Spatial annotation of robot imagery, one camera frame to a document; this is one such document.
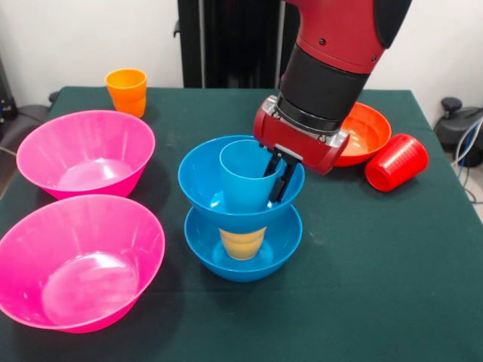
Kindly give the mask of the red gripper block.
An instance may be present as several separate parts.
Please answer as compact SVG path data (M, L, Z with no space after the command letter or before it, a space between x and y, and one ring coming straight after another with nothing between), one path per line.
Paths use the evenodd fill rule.
M269 200L281 202L291 181L298 161L304 167L320 174L329 173L349 143L350 135L339 130L334 135L322 136L301 130L282 117L275 116L275 102L265 101L257 111L254 121L254 138L265 147L296 158L286 164L284 173L275 181ZM274 152L263 176L280 174L282 156Z

